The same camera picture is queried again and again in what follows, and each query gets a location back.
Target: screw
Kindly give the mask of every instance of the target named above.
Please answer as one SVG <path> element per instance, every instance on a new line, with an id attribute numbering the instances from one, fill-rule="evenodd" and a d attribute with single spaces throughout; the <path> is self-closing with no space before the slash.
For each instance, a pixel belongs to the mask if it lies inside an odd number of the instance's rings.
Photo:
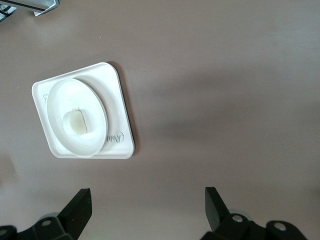
<path id="1" fill-rule="evenodd" d="M 48 226 L 48 225 L 50 225 L 51 224 L 51 220 L 45 220 L 45 221 L 43 221 L 42 223 L 41 223 L 41 226 L 42 227 L 45 227 L 45 226 Z"/>
<path id="2" fill-rule="evenodd" d="M 242 223 L 244 220 L 242 219 L 242 217 L 241 216 L 239 216 L 239 215 L 234 215 L 233 217 L 232 217 L 232 219 L 235 221 L 235 222 L 237 222 L 237 223 Z"/>
<path id="3" fill-rule="evenodd" d="M 285 231 L 285 230 L 287 230 L 286 226 L 285 226 L 283 223 L 281 223 L 281 222 L 276 222 L 276 223 L 274 224 L 274 227 L 275 227 L 276 229 L 280 230 L 280 231 Z"/>

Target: embossed logo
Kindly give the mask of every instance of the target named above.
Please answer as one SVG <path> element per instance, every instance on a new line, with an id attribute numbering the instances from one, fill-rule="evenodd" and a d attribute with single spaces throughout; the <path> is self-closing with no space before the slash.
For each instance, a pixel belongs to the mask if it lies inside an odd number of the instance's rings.
<path id="1" fill-rule="evenodd" d="M 108 135 L 105 138 L 105 141 L 108 143 L 116 142 L 117 144 L 122 143 L 125 140 L 125 135 L 120 131 L 116 135 Z"/>

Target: table surface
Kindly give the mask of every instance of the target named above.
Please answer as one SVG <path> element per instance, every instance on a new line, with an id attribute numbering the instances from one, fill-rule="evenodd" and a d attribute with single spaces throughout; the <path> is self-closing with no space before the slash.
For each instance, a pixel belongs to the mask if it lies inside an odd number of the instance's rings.
<path id="1" fill-rule="evenodd" d="M 80 239 L 198 240 L 205 187 L 264 226 L 320 235 L 320 1 L 66 0 L 0 23 L 0 225 L 22 231 L 91 188 Z M 33 83 L 119 72 L 136 149 L 58 159 Z"/>

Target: white plastic tray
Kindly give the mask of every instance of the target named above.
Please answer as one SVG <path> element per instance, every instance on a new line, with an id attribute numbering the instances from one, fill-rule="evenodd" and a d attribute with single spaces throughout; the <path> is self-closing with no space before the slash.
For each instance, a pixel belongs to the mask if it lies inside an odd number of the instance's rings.
<path id="1" fill-rule="evenodd" d="M 89 159 L 127 159 L 135 145 L 116 69 L 100 62 L 85 68 L 38 81 L 32 86 L 33 100 L 39 114 L 49 148 L 57 158 L 77 159 L 55 136 L 48 119 L 47 98 L 55 83 L 72 78 L 87 84 L 100 98 L 107 115 L 108 131 L 105 143 L 96 155 Z"/>

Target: metal bolt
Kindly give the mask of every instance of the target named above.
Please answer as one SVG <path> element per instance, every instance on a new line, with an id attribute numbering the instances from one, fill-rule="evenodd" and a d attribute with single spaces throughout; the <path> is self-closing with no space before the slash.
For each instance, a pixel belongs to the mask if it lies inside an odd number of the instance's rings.
<path id="1" fill-rule="evenodd" d="M 7 232 L 7 229 L 0 230 L 0 236 L 5 235 Z"/>
<path id="2" fill-rule="evenodd" d="M 45 226 L 48 226 L 48 225 L 50 225 L 51 224 L 51 220 L 45 220 L 45 221 L 43 221 L 42 223 L 41 223 L 41 226 L 42 227 L 45 227 Z"/>
<path id="3" fill-rule="evenodd" d="M 233 221 L 235 221 L 235 222 L 237 222 L 237 223 L 242 223 L 244 220 L 242 219 L 242 217 L 241 216 L 239 216 L 239 215 L 234 215 L 233 217 L 232 217 L 232 219 L 233 219 Z"/>
<path id="4" fill-rule="evenodd" d="M 285 230 L 287 230 L 286 226 L 285 226 L 283 223 L 281 223 L 281 222 L 276 222 L 276 223 L 274 224 L 274 227 L 275 227 L 276 229 L 280 230 L 280 231 L 285 231 Z"/>

